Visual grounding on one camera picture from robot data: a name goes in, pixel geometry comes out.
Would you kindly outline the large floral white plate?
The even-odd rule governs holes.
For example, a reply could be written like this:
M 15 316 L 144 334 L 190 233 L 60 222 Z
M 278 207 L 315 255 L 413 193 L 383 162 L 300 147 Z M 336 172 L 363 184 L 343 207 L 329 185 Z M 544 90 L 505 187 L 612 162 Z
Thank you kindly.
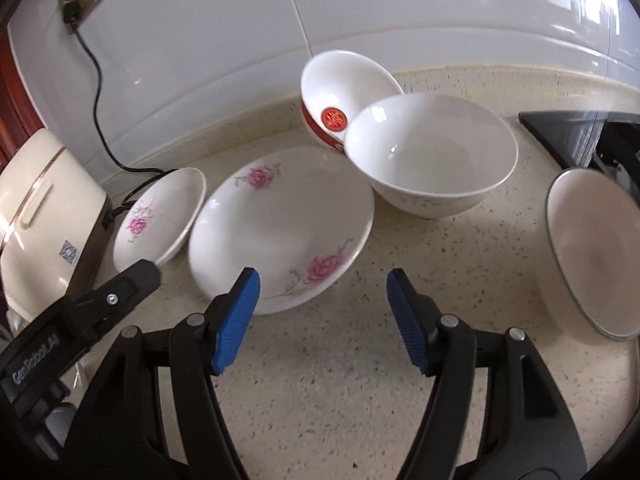
M 373 218 L 373 190 L 345 156 L 324 148 L 277 151 L 235 171 L 206 200 L 191 231 L 191 274 L 212 299 L 253 268 L 256 313 L 290 310 L 349 269 Z

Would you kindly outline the red-banded white bowl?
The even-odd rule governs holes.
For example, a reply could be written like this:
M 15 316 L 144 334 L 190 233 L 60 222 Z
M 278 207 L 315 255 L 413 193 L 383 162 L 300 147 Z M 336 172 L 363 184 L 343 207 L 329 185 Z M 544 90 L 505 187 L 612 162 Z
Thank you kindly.
M 356 52 L 331 50 L 311 58 L 299 81 L 300 110 L 310 134 L 323 146 L 344 152 L 344 136 L 365 108 L 404 94 L 382 65 Z

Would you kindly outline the small floral white dish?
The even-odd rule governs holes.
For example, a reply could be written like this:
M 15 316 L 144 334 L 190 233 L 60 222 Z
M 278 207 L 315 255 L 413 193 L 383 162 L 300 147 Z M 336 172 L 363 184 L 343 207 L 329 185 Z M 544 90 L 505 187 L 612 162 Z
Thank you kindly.
M 140 259 L 161 268 L 186 244 L 206 197 L 198 168 L 171 172 L 154 183 L 131 207 L 115 236 L 113 264 L 118 272 Z

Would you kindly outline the white floral footed bowl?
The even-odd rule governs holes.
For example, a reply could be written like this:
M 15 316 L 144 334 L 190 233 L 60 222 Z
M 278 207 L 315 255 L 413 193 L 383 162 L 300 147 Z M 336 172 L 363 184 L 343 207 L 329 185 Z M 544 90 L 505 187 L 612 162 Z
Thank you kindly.
M 511 177 L 520 154 L 511 128 L 487 108 L 420 92 L 362 110 L 343 146 L 387 203 L 424 219 L 479 205 Z

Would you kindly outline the large green-rimmed white bowl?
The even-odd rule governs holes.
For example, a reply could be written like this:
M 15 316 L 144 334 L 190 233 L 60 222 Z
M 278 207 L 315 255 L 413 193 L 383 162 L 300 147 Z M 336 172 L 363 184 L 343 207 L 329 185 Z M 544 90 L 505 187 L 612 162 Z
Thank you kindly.
M 541 297 L 562 332 L 594 346 L 639 336 L 639 206 L 614 180 L 559 174 L 535 248 Z

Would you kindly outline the cream rice cooker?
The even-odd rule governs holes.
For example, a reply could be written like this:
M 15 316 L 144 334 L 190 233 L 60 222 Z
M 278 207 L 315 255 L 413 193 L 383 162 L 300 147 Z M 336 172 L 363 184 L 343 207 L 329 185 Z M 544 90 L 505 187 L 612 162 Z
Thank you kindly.
M 34 133 L 1 173 L 1 281 L 10 309 L 32 322 L 96 279 L 113 225 L 112 203 L 48 129 Z

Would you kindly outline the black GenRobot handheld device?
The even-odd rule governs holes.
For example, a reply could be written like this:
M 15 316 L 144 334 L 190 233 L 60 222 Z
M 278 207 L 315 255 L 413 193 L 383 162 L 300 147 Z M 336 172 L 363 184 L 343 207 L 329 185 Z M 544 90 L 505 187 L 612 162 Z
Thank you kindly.
M 58 460 L 46 425 L 70 394 L 60 377 L 160 287 L 160 269 L 140 260 L 101 287 L 47 307 L 1 353 L 1 443 L 32 460 Z

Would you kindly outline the black gas stove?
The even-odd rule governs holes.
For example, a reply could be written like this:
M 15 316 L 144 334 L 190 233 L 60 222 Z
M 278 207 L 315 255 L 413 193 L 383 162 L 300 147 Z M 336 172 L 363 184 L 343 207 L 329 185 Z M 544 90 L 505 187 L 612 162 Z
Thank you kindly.
M 598 170 L 639 198 L 638 114 L 546 110 L 518 120 L 563 169 Z

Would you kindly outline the red-framed glass door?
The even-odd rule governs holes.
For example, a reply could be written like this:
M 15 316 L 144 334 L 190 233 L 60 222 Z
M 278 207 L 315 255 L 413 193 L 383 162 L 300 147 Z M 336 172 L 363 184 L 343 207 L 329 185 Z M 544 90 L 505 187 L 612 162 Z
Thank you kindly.
M 18 73 L 6 30 L 1 34 L 0 48 L 0 159 L 4 168 L 43 123 Z

